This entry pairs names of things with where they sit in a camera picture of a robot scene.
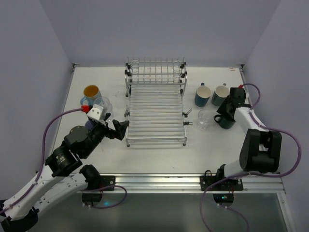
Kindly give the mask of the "lilac plastic cup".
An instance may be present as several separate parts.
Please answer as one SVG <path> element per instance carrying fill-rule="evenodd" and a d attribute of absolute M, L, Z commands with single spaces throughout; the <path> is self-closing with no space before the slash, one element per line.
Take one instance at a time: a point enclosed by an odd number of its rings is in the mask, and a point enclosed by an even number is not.
<path fill-rule="evenodd" d="M 92 130 L 94 128 L 94 126 L 96 125 L 96 122 L 95 121 L 92 121 L 92 120 L 88 120 L 86 123 L 85 123 L 85 127 L 88 129 L 88 130 Z"/>

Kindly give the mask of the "grey faceted ceramic mug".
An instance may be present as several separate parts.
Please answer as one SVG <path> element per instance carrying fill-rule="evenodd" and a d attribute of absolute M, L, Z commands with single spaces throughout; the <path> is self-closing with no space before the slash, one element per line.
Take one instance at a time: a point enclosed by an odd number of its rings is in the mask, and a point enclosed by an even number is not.
<path fill-rule="evenodd" d="M 217 86 L 216 89 L 214 90 L 211 103 L 214 106 L 220 106 L 228 95 L 229 95 L 229 88 L 227 87 L 226 83 L 223 83 L 222 85 Z"/>

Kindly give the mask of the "dark green ceramic mug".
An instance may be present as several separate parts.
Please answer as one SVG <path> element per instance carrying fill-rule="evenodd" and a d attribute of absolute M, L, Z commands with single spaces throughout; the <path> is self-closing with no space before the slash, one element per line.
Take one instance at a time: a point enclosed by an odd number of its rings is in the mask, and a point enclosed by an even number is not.
<path fill-rule="evenodd" d="M 214 116 L 214 121 L 223 129 L 230 129 L 234 126 L 235 121 L 234 120 L 229 120 L 222 115 L 215 115 Z"/>

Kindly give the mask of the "clear faceted glass front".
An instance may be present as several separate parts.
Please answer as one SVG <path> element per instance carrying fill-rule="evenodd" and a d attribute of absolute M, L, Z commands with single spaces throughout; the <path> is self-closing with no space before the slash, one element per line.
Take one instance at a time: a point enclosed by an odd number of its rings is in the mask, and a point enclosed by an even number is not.
<path fill-rule="evenodd" d="M 105 121 L 112 121 L 113 118 L 113 112 L 112 112 L 112 104 L 110 103 L 110 100 L 107 97 L 98 97 L 95 99 L 94 104 L 99 105 L 103 107 L 102 115 L 100 116 L 100 119 L 104 119 Z"/>

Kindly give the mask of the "dark blue faceted mug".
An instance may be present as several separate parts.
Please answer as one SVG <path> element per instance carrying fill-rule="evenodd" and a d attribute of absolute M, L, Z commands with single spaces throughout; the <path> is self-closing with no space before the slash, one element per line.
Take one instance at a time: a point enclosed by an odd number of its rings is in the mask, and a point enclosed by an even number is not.
<path fill-rule="evenodd" d="M 207 87 L 205 83 L 201 83 L 196 90 L 195 105 L 198 107 L 204 107 L 209 101 L 211 94 L 211 89 Z"/>

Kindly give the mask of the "blue butterfly ceramic mug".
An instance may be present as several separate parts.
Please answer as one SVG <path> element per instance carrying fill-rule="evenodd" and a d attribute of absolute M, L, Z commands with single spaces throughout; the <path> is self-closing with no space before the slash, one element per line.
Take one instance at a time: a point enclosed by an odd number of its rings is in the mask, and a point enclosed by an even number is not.
<path fill-rule="evenodd" d="M 94 101 L 101 97 L 101 92 L 96 85 L 89 85 L 83 91 L 84 96 L 80 100 L 80 105 L 93 106 Z"/>

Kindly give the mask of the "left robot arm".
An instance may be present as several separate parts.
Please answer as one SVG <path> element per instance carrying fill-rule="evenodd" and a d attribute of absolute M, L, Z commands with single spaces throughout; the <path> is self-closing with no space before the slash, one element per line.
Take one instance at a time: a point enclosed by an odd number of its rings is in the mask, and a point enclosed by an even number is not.
<path fill-rule="evenodd" d="M 97 123 L 92 129 L 72 128 L 60 147 L 46 159 L 35 177 L 10 199 L 0 202 L 1 226 L 5 232 L 26 232 L 39 215 L 80 190 L 99 190 L 101 176 L 93 165 L 82 160 L 103 138 L 123 140 L 129 121 L 113 121 L 114 129 Z"/>

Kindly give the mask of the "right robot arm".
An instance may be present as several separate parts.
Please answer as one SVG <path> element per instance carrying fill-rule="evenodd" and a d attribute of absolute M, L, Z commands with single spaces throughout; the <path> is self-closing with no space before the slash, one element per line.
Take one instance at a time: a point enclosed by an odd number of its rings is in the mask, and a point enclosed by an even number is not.
<path fill-rule="evenodd" d="M 214 117 L 223 129 L 239 123 L 246 133 L 239 159 L 223 164 L 217 170 L 216 179 L 236 178 L 248 172 L 259 174 L 275 173 L 279 167 L 282 136 L 279 132 L 264 129 L 264 124 L 251 116 L 254 111 L 245 103 L 246 92 L 241 87 L 230 88 L 230 93 L 217 110 Z"/>

